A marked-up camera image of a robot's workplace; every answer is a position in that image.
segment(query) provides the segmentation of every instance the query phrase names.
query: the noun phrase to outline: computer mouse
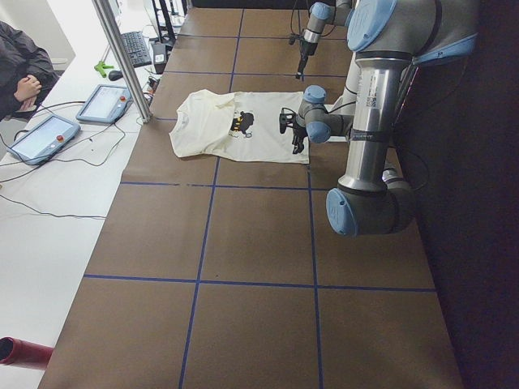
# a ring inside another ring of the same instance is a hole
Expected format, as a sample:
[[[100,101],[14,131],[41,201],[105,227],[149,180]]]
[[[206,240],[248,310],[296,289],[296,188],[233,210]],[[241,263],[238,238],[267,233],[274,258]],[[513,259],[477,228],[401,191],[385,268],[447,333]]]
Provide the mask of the computer mouse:
[[[122,78],[121,71],[111,71],[110,73],[108,73],[108,79],[110,81],[115,81],[115,80],[121,79],[121,78]]]

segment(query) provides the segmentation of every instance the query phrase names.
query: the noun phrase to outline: person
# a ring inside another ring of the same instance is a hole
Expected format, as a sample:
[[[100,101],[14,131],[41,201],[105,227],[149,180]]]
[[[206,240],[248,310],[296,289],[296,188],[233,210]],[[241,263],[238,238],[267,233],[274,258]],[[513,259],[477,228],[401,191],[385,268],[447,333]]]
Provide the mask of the person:
[[[0,20],[0,120],[30,118],[57,81],[47,52]]]

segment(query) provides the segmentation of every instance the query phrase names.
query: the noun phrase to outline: tablet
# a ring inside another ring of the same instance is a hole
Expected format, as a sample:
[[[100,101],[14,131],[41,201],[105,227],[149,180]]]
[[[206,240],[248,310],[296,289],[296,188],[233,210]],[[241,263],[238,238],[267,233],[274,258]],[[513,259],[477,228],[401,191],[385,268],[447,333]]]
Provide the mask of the tablet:
[[[59,152],[80,129],[77,123],[51,115],[15,141],[7,151],[27,165],[41,165]]]
[[[126,112],[130,101],[126,87],[97,85],[75,118],[79,122],[112,124]]]

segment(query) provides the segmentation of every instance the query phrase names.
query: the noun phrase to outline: dark red tube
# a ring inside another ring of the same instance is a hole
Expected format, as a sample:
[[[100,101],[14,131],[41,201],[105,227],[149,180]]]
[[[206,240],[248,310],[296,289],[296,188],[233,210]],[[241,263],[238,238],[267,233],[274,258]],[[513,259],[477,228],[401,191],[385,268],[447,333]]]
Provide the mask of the dark red tube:
[[[0,339],[0,365],[45,370],[54,349],[14,338]]]

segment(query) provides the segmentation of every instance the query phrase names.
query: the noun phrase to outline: white cloth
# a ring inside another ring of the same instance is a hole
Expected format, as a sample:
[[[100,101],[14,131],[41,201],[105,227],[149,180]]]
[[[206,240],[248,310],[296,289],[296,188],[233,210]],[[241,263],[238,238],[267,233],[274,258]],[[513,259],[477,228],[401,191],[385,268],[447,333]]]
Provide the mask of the white cloth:
[[[301,100],[302,92],[194,92],[178,107],[177,125],[169,135],[173,150],[179,157],[213,154],[247,162],[308,164],[308,144],[294,155],[292,130],[279,131],[281,109],[297,112]]]

